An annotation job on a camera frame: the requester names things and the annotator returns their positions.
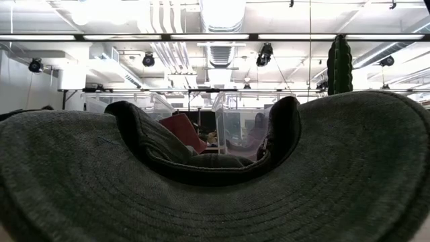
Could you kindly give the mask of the clear plastic bin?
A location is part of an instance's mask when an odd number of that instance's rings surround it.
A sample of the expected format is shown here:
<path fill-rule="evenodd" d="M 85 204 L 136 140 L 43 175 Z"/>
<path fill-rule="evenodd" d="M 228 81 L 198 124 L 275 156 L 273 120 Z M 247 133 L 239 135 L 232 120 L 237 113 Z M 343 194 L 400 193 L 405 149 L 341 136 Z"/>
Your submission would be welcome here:
<path fill-rule="evenodd" d="M 142 109 L 152 119 L 161 120 L 172 116 L 175 108 L 157 93 L 122 92 L 122 93 L 83 93 L 85 110 L 93 113 L 104 113 L 109 104 L 127 101 Z"/>
<path fill-rule="evenodd" d="M 226 139 L 232 143 L 242 143 L 252 128 L 257 113 L 267 117 L 267 125 L 271 107 L 284 97 L 293 97 L 286 92 L 220 92 L 212 106 L 215 113 L 218 137 L 218 152 L 229 155 Z"/>

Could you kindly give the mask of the black overhead bar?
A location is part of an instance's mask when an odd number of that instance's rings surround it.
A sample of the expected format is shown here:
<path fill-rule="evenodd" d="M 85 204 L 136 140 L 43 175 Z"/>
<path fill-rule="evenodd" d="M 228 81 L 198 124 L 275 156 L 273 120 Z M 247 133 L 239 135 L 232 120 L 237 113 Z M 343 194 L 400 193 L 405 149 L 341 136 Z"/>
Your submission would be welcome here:
<path fill-rule="evenodd" d="M 332 42 L 336 34 L 0 34 L 4 42 Z M 430 42 L 430 34 L 345 34 L 349 42 Z"/>

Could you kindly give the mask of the green cactus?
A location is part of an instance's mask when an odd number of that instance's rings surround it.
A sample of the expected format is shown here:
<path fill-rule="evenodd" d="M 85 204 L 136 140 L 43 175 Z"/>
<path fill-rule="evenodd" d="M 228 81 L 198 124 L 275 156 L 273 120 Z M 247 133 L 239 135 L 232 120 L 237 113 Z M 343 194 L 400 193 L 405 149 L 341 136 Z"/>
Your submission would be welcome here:
<path fill-rule="evenodd" d="M 327 60 L 328 95 L 353 91 L 351 48 L 346 35 L 339 34 L 331 44 Z"/>

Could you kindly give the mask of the silver ceiling air duct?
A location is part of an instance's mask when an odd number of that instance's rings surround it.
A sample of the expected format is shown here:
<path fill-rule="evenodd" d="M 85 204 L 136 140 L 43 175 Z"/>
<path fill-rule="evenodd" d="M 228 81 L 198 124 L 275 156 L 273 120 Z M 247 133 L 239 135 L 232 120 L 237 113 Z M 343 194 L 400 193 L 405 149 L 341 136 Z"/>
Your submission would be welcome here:
<path fill-rule="evenodd" d="M 246 0 L 199 0 L 202 31 L 205 33 L 239 33 L 245 17 Z M 234 46 L 206 48 L 209 63 L 215 68 L 231 64 Z"/>

